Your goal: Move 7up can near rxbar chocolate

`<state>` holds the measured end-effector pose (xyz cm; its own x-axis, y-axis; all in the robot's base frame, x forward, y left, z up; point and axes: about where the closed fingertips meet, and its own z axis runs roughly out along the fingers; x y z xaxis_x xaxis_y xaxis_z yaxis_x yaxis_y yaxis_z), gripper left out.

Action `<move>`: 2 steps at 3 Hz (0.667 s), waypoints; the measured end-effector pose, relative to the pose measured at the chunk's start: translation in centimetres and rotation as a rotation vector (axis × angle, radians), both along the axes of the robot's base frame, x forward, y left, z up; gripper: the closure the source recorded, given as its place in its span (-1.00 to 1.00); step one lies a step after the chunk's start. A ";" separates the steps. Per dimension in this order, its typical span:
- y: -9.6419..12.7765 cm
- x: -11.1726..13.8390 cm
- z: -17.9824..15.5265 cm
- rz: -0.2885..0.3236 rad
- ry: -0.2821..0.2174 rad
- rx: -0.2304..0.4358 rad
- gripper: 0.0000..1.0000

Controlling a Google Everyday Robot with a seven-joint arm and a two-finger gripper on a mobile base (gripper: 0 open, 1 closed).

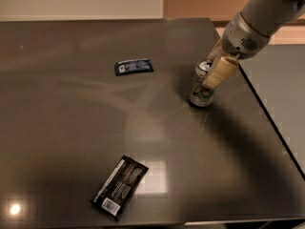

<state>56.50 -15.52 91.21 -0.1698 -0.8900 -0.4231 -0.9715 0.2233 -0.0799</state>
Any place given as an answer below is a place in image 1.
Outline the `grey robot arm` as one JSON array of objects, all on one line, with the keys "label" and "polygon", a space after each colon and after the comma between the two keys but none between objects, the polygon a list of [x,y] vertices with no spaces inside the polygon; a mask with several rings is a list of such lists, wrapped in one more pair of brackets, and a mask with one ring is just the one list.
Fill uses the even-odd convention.
[{"label": "grey robot arm", "polygon": [[258,54],[287,22],[304,13],[305,0],[249,0],[226,26],[208,59],[212,67],[202,87],[214,90],[238,68],[238,61]]}]

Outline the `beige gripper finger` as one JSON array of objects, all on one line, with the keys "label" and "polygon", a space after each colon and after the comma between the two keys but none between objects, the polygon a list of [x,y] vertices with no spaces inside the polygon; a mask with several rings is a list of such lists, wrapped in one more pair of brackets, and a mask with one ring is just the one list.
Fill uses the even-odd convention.
[{"label": "beige gripper finger", "polygon": [[204,78],[202,86],[206,89],[214,90],[237,69],[238,62],[235,58],[229,56],[217,57],[207,76]]},{"label": "beige gripper finger", "polygon": [[213,46],[213,49],[208,55],[209,60],[216,60],[217,57],[226,56],[227,53],[222,48],[222,39],[219,39],[217,43]]}]

